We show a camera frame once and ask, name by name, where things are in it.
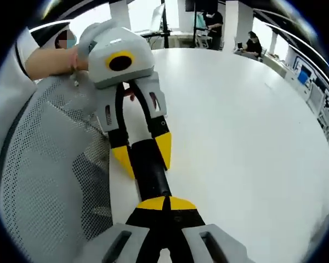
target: yellow ring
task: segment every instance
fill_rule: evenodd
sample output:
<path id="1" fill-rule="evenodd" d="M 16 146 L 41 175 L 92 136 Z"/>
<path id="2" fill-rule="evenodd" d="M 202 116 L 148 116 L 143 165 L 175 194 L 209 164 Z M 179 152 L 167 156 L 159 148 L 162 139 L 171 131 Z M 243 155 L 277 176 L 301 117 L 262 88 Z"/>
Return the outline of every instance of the yellow ring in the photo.
<path id="1" fill-rule="evenodd" d="M 134 61 L 134 55 L 133 55 L 131 52 L 129 52 L 129 51 L 125 51 L 125 50 L 123 50 L 123 51 L 115 52 L 115 53 L 111 54 L 111 55 L 105 60 L 106 67 L 107 67 L 109 70 L 112 70 L 112 69 L 110 69 L 110 63 L 111 63 L 111 61 L 112 61 L 113 59 L 119 57 L 119 56 L 127 56 L 128 58 L 131 59 L 132 63 L 133 63 L 133 61 Z"/>

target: face mask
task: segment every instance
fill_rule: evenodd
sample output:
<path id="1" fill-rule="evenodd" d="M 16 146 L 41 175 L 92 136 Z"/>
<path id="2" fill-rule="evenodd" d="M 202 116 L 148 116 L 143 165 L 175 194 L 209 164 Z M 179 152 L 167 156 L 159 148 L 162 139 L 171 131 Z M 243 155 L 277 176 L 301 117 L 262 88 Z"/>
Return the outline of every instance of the face mask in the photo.
<path id="1" fill-rule="evenodd" d="M 76 44 L 76 42 L 77 42 L 77 40 L 75 38 L 67 39 L 67 44 L 66 44 L 67 49 L 73 47 Z"/>

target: white tabletop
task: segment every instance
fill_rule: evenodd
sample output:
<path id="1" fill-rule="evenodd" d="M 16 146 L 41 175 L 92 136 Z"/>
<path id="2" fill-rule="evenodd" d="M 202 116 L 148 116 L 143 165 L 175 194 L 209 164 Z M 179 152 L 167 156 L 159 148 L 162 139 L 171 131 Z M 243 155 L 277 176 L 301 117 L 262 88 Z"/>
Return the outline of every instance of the white tabletop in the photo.
<path id="1" fill-rule="evenodd" d="M 298 262 L 329 213 L 329 147 L 306 103 L 276 72 L 203 49 L 154 50 L 172 132 L 172 194 L 243 243 L 256 263 Z M 149 138 L 140 104 L 124 101 L 130 141 Z M 110 159 L 114 223 L 139 199 Z"/>

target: white sleeve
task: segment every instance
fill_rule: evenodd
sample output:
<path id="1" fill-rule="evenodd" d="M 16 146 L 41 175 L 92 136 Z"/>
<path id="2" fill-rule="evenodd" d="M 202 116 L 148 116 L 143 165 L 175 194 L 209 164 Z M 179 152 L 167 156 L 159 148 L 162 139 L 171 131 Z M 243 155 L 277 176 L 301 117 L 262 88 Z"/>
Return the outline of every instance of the white sleeve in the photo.
<path id="1" fill-rule="evenodd" d="M 39 45 L 30 34 L 28 28 L 25 28 L 17 39 L 17 48 L 20 55 L 19 59 L 21 60 L 23 67 L 25 67 L 26 60 L 34 50 L 39 48 Z"/>

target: window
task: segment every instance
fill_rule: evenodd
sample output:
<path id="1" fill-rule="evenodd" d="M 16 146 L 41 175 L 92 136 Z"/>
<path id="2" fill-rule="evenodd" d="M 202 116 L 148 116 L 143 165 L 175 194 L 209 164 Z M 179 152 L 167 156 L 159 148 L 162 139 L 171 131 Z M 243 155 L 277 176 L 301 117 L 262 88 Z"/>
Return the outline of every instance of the window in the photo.
<path id="1" fill-rule="evenodd" d="M 178 0 L 166 0 L 166 17 L 168 28 L 179 28 Z"/>
<path id="2" fill-rule="evenodd" d="M 272 42 L 272 29 L 263 23 L 261 20 L 254 18 L 252 31 L 256 33 L 258 39 L 261 43 L 261 46 L 267 50 L 269 50 L 270 43 Z"/>
<path id="3" fill-rule="evenodd" d="M 274 54 L 278 55 L 280 60 L 285 60 L 288 48 L 289 44 L 287 43 L 287 41 L 283 39 L 280 35 L 278 35 L 276 38 Z"/>
<path id="4" fill-rule="evenodd" d="M 110 6 L 108 3 L 99 5 L 74 18 L 70 23 L 70 30 L 76 35 L 77 42 L 84 29 L 93 23 L 104 22 L 111 19 Z"/>
<path id="5" fill-rule="evenodd" d="M 128 4 L 131 30 L 133 32 L 148 30 L 151 26 L 152 14 L 159 5 L 161 0 L 134 0 Z"/>

